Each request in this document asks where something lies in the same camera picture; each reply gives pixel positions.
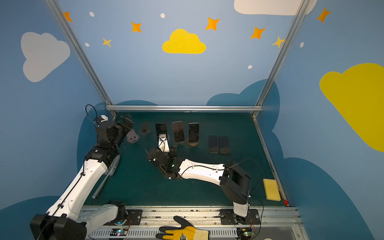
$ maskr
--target yellow star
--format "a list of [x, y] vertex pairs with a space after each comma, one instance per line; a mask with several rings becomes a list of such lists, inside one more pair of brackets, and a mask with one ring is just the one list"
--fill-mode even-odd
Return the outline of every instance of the yellow star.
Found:
[[207, 26], [206, 30], [213, 29], [216, 31], [216, 24], [218, 21], [219, 21], [219, 19], [212, 20], [212, 19], [208, 18], [208, 26]]
[[112, 40], [107, 41], [107, 40], [105, 40], [104, 38], [103, 38], [103, 40], [104, 40], [103, 45], [108, 45], [109, 47], [111, 47], [111, 46], [109, 45], [109, 42], [112, 41]]
[[327, 17], [327, 15], [328, 15], [330, 12], [331, 12], [331, 11], [327, 11], [327, 10], [325, 10], [325, 8], [324, 8], [323, 12], [322, 12], [321, 15], [317, 18], [317, 20], [321, 20], [321, 23], [323, 23], [323, 22], [324, 22], [324, 19]]
[[273, 45], [277, 45], [277, 46], [279, 46], [279, 48], [280, 48], [281, 43], [284, 42], [284, 41], [285, 41], [285, 39], [281, 40], [281, 39], [280, 39], [280, 36], [278, 36], [278, 37], [277, 37], [277, 42], [274, 43], [274, 44], [272, 44], [272, 46], [273, 46]]
[[133, 23], [133, 22], [131, 22], [131, 23], [132, 23], [132, 26], [133, 26], [132, 32], [134, 32], [134, 31], [138, 31], [138, 32], [141, 33], [141, 30], [140, 30], [140, 25], [141, 25], [141, 23], [138, 23], [138, 24]]
[[65, 16], [65, 18], [68, 20], [68, 21], [72, 21], [72, 19], [70, 18], [70, 12], [66, 12], [66, 13], [64, 13], [64, 16]]
[[265, 30], [265, 28], [264, 28], [264, 29], [258, 29], [258, 28], [255, 27], [255, 32], [254, 32], [253, 35], [251, 36], [251, 39], [252, 39], [252, 38], [258, 38], [258, 39], [260, 39], [260, 38], [262, 37], [262, 33], [263, 33], [264, 30]]

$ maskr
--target white robot arm segment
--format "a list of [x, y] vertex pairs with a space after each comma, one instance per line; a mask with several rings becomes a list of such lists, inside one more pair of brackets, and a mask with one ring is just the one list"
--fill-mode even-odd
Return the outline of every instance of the white robot arm segment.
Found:
[[53, 215], [55, 213], [53, 216], [60, 217], [61, 215], [66, 214], [66, 218], [74, 221], [77, 220], [80, 209], [92, 191], [92, 188], [95, 186], [101, 175], [108, 169], [104, 162], [98, 162], [98, 160], [95, 159], [85, 161], [84, 166], [84, 175], [82, 176], [82, 167], [57, 202], [48, 209], [48, 215]]
[[206, 164], [185, 159], [180, 165], [179, 174], [184, 179], [198, 179], [220, 186], [224, 164]]

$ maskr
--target yellow cloud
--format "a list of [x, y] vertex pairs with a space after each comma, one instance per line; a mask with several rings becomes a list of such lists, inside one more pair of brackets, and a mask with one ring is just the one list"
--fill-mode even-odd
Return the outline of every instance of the yellow cloud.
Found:
[[175, 30], [169, 37], [169, 41], [163, 43], [163, 51], [166, 53], [203, 53], [207, 47], [200, 42], [199, 37], [184, 29]]
[[361, 139], [384, 152], [384, 67], [363, 63], [343, 74], [329, 72], [320, 88]]

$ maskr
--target ventilation grille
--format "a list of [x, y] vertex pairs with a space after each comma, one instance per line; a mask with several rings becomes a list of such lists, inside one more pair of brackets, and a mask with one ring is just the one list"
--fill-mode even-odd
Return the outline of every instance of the ventilation grille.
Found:
[[108, 229], [108, 230], [96, 230], [96, 231], [93, 231], [89, 236], [90, 237], [97, 237], [97, 238], [106, 238], [106, 237], [109, 237], [109, 234], [111, 233], [111, 231]]
[[[231, 228], [201, 228], [203, 230], [209, 231], [210, 238], [217, 237], [237, 237], [236, 230]], [[97, 239], [108, 239], [108, 238], [119, 238], [123, 239], [123, 237], [110, 237], [110, 230], [96, 230], [91, 233], [89, 236], [91, 238]], [[128, 235], [125, 238], [155, 238], [156, 234], [161, 233], [158, 228], [153, 229], [130, 229]]]

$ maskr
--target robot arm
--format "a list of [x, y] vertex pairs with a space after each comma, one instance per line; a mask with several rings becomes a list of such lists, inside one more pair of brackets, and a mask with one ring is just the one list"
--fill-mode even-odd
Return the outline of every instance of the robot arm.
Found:
[[226, 197], [233, 202], [233, 212], [240, 217], [247, 216], [251, 179], [240, 166], [179, 159], [177, 148], [168, 146], [165, 134], [159, 135], [159, 147], [151, 149], [147, 159], [168, 179], [198, 179], [220, 186]]
[[115, 167], [114, 163], [120, 158], [119, 147], [133, 124], [129, 115], [121, 116], [117, 123], [106, 117], [99, 121], [97, 143], [86, 155], [83, 167], [48, 211], [44, 215], [36, 214], [30, 222], [35, 239], [84, 240], [105, 223], [125, 219], [125, 205], [114, 203], [103, 205], [80, 218], [80, 223], [76, 222], [99, 178], [110, 167]]

